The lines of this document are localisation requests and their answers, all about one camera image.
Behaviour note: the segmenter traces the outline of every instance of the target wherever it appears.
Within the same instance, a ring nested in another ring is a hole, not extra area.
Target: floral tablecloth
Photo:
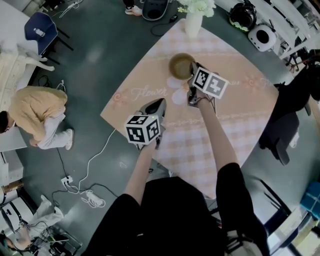
[[[187,81],[171,76],[170,58],[188,53],[212,72],[227,79],[216,114],[240,164],[248,158],[275,106],[278,91],[238,51],[201,28],[197,38],[184,32],[185,20],[175,24],[141,59],[105,106],[101,116],[125,135],[124,123],[144,104],[167,102],[166,131],[156,159],[210,198],[216,197],[217,170],[209,136],[199,109],[187,105]]]

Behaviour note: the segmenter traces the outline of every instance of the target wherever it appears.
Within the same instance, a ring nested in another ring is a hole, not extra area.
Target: tan shirt
[[[11,98],[8,112],[17,126],[32,134],[36,141],[41,141],[46,135],[45,119],[61,113],[67,99],[61,90],[27,86]]]

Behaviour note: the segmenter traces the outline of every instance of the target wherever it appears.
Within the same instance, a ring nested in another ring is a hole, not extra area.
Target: white cloth
[[[66,117],[64,111],[56,117],[48,117],[44,120],[45,137],[38,143],[40,149],[63,148],[69,142],[70,135],[66,131],[56,133],[59,124]]]
[[[28,224],[28,234],[31,239],[39,237],[45,229],[53,226],[64,218],[58,213],[49,213],[50,208],[51,206],[48,202],[42,201],[38,210],[36,210],[36,213]]]

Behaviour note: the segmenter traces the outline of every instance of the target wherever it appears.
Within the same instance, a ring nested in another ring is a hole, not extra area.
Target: vase
[[[185,19],[185,33],[190,38],[197,37],[202,24],[202,15],[188,12]]]

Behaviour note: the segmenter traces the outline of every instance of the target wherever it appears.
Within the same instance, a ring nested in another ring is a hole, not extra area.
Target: floor
[[[109,0],[108,3],[104,0],[84,0],[78,9],[70,10],[63,18],[59,15],[53,18],[57,26],[70,35],[71,38],[66,41],[74,47],[74,51],[58,44],[57,53],[50,56],[61,65],[55,65],[54,72],[41,70],[38,77],[48,75],[53,87],[62,79],[66,85],[68,102],[65,123],[74,128],[75,138],[72,150],[59,151],[66,172],[75,181],[86,176],[88,160],[102,149],[113,131],[100,117],[102,109],[129,72],[159,39],[151,35],[150,28],[154,24],[167,22],[176,12],[175,4],[169,6],[165,18],[158,23],[126,15],[121,0]],[[155,32],[165,33],[171,25],[159,26]],[[291,79],[283,62],[273,52],[258,52],[245,34],[228,24],[223,10],[218,8],[214,17],[204,18],[203,26],[246,56],[272,83]],[[250,176],[260,177],[291,208],[299,205],[307,184],[318,177],[320,167],[320,137],[316,124],[303,110],[298,115],[300,139],[296,148],[288,150],[291,161],[286,167],[276,161],[270,151],[256,146],[242,168],[253,196],[258,194],[260,188]],[[26,133],[23,137],[26,140],[30,138]],[[63,190],[61,178],[64,177],[64,170],[57,149],[40,150],[29,146],[17,152],[25,167],[25,188],[37,204],[41,194],[51,199],[52,192]],[[137,156],[134,146],[115,132],[105,151],[92,161],[89,177],[81,184],[82,188],[98,182],[120,195]],[[105,188],[96,186],[93,189],[106,201],[106,207],[92,209],[81,200],[80,195],[63,192],[54,195],[65,213],[60,225],[82,241],[84,247],[115,200],[115,196]],[[255,207],[257,214],[266,218],[259,204],[258,200],[258,207]]]

